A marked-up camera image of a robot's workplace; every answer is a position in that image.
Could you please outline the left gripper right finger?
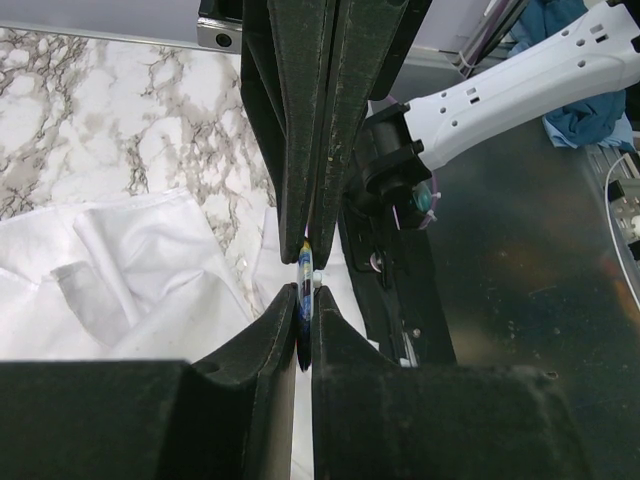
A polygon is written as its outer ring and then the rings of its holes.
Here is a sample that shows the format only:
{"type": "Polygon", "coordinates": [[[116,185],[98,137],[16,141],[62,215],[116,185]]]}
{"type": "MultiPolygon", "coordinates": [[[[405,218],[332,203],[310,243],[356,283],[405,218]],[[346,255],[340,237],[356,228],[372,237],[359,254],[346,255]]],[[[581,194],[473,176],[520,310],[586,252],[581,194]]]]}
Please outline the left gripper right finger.
{"type": "Polygon", "coordinates": [[[331,291],[312,324],[318,479],[589,479],[566,401],[542,371],[402,367],[342,316],[331,291]]]}

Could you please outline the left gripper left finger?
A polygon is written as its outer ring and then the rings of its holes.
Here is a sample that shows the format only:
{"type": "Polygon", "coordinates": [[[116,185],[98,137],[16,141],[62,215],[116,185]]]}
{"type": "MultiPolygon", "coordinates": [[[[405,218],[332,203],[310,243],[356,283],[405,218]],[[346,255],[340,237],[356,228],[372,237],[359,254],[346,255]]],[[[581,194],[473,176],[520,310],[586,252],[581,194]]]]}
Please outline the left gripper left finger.
{"type": "Polygon", "coordinates": [[[5,479],[286,479],[296,288],[200,361],[5,362],[5,479]]]}

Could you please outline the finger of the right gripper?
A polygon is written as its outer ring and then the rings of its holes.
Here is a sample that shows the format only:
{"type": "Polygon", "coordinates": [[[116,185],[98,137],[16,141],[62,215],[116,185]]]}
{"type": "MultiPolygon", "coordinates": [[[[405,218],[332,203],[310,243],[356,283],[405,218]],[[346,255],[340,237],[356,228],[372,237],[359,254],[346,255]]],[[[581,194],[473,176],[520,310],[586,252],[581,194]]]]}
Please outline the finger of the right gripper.
{"type": "Polygon", "coordinates": [[[280,258],[297,261],[318,165],[335,4],[243,4],[241,98],[274,186],[280,258]]]}
{"type": "Polygon", "coordinates": [[[314,265],[326,266],[367,102],[389,93],[429,1],[340,1],[332,27],[319,162],[310,212],[314,265]]]}

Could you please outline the round blue brooch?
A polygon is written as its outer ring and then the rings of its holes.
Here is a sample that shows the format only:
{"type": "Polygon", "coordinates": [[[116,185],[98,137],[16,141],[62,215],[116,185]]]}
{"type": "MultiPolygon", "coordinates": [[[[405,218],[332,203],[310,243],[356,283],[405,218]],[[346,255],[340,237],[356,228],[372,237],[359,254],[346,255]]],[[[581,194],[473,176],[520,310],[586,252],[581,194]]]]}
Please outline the round blue brooch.
{"type": "Polygon", "coordinates": [[[297,268],[297,333],[298,364],[302,371],[311,365],[311,322],[314,316],[314,267],[311,245],[304,240],[297,268]]]}

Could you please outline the white shirt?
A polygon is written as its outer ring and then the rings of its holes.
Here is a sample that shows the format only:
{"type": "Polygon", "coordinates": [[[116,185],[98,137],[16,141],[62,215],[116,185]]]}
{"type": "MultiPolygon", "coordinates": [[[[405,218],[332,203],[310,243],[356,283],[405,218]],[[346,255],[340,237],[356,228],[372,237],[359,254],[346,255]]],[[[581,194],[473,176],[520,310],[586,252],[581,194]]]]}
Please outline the white shirt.
{"type": "MultiPolygon", "coordinates": [[[[265,217],[254,284],[267,310],[295,269],[265,217]]],[[[1,225],[5,362],[179,360],[194,364],[253,317],[193,196],[184,190],[34,211],[1,225]]],[[[295,360],[290,475],[314,477],[311,377],[295,360]]]]}

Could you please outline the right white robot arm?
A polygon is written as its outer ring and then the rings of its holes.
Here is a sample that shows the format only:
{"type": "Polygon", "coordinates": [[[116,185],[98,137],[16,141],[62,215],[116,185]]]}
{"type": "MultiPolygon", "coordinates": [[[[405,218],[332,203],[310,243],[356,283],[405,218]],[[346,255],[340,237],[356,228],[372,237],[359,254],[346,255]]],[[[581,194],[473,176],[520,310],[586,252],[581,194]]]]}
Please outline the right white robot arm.
{"type": "MultiPolygon", "coordinates": [[[[324,267],[367,103],[390,85],[425,1],[247,1],[241,98],[276,191],[280,256],[324,267]]],[[[639,5],[604,1],[546,40],[410,105],[429,169],[564,105],[639,79],[639,5]]]]}

